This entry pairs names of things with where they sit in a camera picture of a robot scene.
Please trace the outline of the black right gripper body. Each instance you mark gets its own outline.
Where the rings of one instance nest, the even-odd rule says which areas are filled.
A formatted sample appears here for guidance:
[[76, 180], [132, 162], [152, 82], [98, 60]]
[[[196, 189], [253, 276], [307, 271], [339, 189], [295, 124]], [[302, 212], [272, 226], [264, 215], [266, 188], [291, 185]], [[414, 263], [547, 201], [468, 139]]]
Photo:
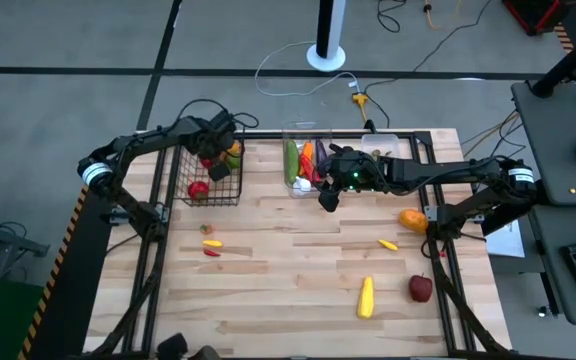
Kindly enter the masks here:
[[385, 166], [371, 155], [342, 148], [323, 162], [323, 192], [386, 192]]

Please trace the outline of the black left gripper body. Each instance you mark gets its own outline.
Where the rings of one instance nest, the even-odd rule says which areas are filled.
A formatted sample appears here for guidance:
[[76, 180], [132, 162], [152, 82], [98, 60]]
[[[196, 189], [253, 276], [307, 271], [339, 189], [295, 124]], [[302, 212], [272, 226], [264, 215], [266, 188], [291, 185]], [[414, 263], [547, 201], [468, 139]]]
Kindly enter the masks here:
[[188, 116], [185, 120], [192, 126], [185, 148], [199, 158], [216, 158], [234, 144], [236, 125], [228, 112], [219, 112], [211, 120]]

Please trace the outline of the long red pepper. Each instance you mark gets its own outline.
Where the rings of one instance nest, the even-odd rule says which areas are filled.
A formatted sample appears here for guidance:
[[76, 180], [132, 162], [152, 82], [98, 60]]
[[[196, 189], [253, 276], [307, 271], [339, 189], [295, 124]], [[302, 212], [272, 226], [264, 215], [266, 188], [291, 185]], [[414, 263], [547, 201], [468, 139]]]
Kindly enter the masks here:
[[308, 179], [311, 183], [317, 183], [321, 181], [320, 175], [316, 169], [315, 164], [308, 156], [301, 155], [299, 157], [299, 161], [302, 169], [304, 170], [305, 173], [304, 177], [306, 179]]

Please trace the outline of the red tomato green stem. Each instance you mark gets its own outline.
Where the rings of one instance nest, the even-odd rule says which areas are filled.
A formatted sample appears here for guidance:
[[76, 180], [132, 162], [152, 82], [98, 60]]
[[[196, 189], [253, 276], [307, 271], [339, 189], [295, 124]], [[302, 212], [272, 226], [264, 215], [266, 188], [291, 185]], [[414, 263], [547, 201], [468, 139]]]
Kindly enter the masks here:
[[205, 200], [210, 193], [209, 184], [204, 181], [194, 181], [187, 187], [187, 194], [193, 201]]

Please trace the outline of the green cucumber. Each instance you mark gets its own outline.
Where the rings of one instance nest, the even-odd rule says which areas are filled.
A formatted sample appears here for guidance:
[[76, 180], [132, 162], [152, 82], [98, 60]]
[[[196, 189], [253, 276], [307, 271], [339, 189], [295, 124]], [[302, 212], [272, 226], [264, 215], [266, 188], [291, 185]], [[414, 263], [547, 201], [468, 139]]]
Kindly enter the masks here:
[[287, 140], [284, 146], [285, 181], [292, 186], [299, 173], [299, 151], [293, 140]]

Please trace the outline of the orange bell pepper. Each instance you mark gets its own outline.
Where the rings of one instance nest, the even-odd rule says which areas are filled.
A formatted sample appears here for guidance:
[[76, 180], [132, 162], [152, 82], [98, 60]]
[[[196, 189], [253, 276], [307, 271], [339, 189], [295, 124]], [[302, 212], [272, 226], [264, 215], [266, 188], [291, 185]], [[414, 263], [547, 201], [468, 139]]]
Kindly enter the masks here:
[[406, 229], [420, 234], [425, 234], [429, 226], [426, 215], [415, 209], [402, 210], [399, 213], [398, 220]]

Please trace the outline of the yellow squash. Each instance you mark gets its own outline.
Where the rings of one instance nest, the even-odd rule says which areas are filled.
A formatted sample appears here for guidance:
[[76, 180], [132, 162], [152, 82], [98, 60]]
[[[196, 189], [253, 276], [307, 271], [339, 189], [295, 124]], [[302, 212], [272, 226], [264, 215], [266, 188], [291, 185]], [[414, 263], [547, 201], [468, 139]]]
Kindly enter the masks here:
[[370, 319], [374, 312], [374, 280], [372, 276], [364, 278], [357, 305], [357, 316]]

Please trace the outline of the dark red apple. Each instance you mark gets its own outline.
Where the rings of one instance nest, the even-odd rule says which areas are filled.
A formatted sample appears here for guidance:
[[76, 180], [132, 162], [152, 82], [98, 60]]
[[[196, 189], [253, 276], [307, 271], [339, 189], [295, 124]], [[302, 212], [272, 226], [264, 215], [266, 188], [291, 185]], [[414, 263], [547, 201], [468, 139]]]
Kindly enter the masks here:
[[433, 292], [433, 281], [424, 275], [413, 275], [409, 279], [408, 289], [413, 301], [427, 303]]

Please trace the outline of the shallow clear plastic container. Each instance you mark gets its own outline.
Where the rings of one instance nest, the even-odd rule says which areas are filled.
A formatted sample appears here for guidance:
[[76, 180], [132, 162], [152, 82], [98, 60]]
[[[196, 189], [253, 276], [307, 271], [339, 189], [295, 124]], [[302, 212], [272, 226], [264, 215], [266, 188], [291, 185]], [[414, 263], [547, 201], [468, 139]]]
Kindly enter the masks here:
[[[380, 156], [372, 156], [374, 149], [381, 151]], [[366, 134], [362, 136], [361, 151], [371, 155], [374, 159], [378, 157], [398, 158], [399, 138], [394, 134]]]

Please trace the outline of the tall clear plastic bin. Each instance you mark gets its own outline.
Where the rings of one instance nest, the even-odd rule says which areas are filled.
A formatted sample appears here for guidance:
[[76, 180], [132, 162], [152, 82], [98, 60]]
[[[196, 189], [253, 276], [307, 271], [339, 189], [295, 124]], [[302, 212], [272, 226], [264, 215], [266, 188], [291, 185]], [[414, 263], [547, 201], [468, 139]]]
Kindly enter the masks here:
[[[318, 193], [319, 193], [317, 186], [321, 184], [321, 181], [323, 180], [323, 178], [320, 176], [320, 178], [321, 178], [320, 182], [311, 183], [312, 184], [312, 190], [308, 195], [295, 196], [292, 192], [292, 186], [288, 185], [285, 181], [285, 175], [284, 175], [284, 146], [285, 146], [285, 142], [287, 140], [293, 140], [296, 143], [298, 151], [299, 151], [299, 157], [302, 155], [301, 152], [302, 152], [302, 148], [303, 148], [304, 143], [305, 142], [311, 142], [313, 144], [313, 147], [314, 147], [312, 162], [315, 164], [316, 169], [318, 171], [319, 165], [316, 163], [316, 157], [315, 157], [315, 140], [316, 139], [321, 139], [324, 142], [324, 144], [326, 146], [327, 154], [329, 156], [332, 153], [332, 151], [329, 149], [329, 145], [332, 143], [332, 129], [331, 129], [328, 122], [301, 120], [301, 121], [287, 122], [283, 126], [283, 129], [282, 129], [283, 177], [284, 177], [284, 184], [287, 187], [288, 193], [291, 197], [294, 197], [294, 198], [317, 197]], [[305, 175], [304, 170], [302, 169], [302, 167], [300, 165], [300, 161], [299, 161], [298, 176], [301, 178], [305, 178], [304, 175]]]

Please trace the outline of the black white pole round base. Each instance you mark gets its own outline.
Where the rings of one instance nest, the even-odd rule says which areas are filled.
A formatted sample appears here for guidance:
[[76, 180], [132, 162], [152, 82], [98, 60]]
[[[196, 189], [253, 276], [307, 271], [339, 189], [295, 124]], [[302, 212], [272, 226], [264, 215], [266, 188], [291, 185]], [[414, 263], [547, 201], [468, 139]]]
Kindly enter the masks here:
[[315, 43], [306, 53], [308, 63], [321, 72], [339, 70], [346, 61], [341, 47], [347, 0], [319, 0]]

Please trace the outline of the white paper sheet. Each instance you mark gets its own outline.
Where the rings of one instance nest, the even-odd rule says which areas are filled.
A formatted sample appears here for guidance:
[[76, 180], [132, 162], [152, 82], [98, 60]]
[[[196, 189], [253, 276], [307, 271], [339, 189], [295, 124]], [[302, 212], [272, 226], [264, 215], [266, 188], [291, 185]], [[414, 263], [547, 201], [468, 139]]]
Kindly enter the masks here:
[[518, 220], [485, 236], [489, 255], [524, 258], [524, 246]]

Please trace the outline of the dark blurry object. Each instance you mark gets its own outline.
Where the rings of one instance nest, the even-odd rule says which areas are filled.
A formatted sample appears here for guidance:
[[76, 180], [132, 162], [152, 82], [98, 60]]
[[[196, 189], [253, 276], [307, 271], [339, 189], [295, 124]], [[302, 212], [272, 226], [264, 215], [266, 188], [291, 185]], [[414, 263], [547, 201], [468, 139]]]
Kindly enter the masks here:
[[189, 347], [181, 333], [164, 340], [157, 346], [158, 360], [223, 360], [211, 346], [201, 347], [194, 355], [187, 357]]

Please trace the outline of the black hazard striped platform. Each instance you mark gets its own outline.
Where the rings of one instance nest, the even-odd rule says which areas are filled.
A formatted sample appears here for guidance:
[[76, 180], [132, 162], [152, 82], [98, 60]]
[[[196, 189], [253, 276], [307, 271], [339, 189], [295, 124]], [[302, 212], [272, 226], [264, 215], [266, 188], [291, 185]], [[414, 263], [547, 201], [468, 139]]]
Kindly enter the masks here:
[[63, 360], [84, 352], [111, 227], [110, 205], [84, 185], [16, 360]]

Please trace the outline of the black diagonal pole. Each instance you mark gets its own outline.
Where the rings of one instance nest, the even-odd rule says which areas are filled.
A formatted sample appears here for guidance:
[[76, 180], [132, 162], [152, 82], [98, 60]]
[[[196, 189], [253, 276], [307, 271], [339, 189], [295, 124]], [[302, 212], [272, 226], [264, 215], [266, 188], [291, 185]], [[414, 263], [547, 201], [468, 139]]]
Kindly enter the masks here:
[[576, 70], [576, 47], [562, 58], [539, 81], [530, 86], [531, 92], [540, 98], [552, 95], [554, 88]]

